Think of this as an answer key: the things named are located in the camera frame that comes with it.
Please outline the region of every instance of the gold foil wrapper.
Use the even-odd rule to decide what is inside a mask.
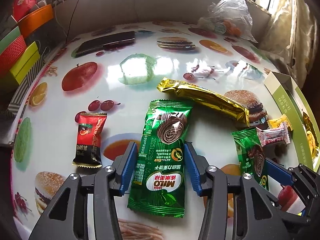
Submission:
[[[278,119],[271,119],[271,120],[268,120],[268,125],[269,127],[272,129],[272,128],[279,128],[280,125],[282,124],[282,122],[286,122],[287,123],[287,126],[288,126],[288,129],[290,129],[290,131],[292,131],[292,126],[291,126],[291,123],[288,119],[288,117],[283,114],[280,116],[280,118]]]
[[[319,154],[319,143],[316,137],[315,130],[313,129],[312,122],[305,112],[303,112],[303,123],[304,127],[306,128],[307,139],[311,151],[311,157],[312,159],[314,159]]]
[[[249,110],[236,101],[208,89],[184,81],[163,78],[158,84],[160,92],[194,100],[204,106],[223,112],[249,126]]]

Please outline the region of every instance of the blue gripper pad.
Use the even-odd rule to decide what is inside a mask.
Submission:
[[[266,158],[267,172],[270,177],[284,186],[292,186],[292,174],[282,166]]]
[[[184,159],[187,171],[190,176],[192,188],[200,196],[202,192],[200,173],[187,144],[184,145]]]
[[[134,143],[133,147],[130,150],[127,162],[124,166],[124,169],[121,175],[120,193],[122,196],[124,195],[124,192],[128,190],[132,173],[137,162],[137,155],[138,155],[138,147],[137,147],[137,144]]]

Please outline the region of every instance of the milo snack package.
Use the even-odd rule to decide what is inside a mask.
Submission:
[[[256,128],[231,133],[236,143],[241,173],[249,173],[254,179],[269,190],[265,156],[257,136]]]
[[[152,101],[145,118],[128,208],[153,215],[184,214],[183,149],[192,106]]]

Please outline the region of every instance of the milo logo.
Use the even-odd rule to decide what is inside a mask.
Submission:
[[[161,172],[151,174],[147,179],[146,186],[148,190],[155,191],[166,189],[167,192],[176,190],[181,184],[180,173],[170,173],[163,175]]]

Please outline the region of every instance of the wall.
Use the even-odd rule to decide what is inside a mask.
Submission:
[[[59,22],[67,31],[77,0],[67,0],[57,6]],[[207,7],[216,0],[79,0],[73,16],[70,38],[116,24],[152,21],[197,22],[208,14]],[[270,15],[248,4],[253,19],[252,34],[259,42]]]

